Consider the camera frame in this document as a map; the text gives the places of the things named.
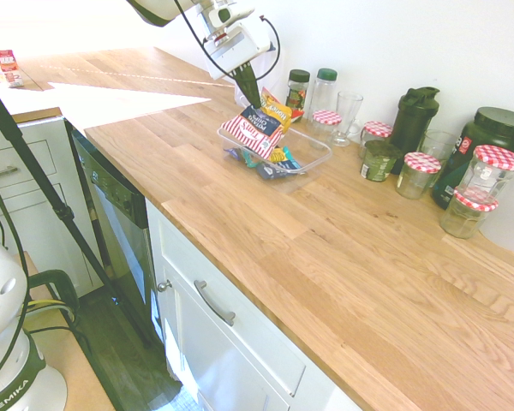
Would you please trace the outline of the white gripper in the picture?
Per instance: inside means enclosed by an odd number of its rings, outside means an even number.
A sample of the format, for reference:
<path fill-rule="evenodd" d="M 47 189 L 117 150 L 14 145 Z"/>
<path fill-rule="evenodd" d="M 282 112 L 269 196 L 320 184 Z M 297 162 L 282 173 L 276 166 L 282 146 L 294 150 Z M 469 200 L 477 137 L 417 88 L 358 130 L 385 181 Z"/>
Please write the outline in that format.
<path fill-rule="evenodd" d="M 232 72 L 232 78 L 244 97 L 254 108 L 260 108 L 258 83 L 248 62 L 268 51 L 271 42 L 263 21 L 237 21 L 227 28 L 226 36 L 217 44 L 212 40 L 204 43 L 211 57 L 206 61 L 207 71 L 214 80 Z"/>

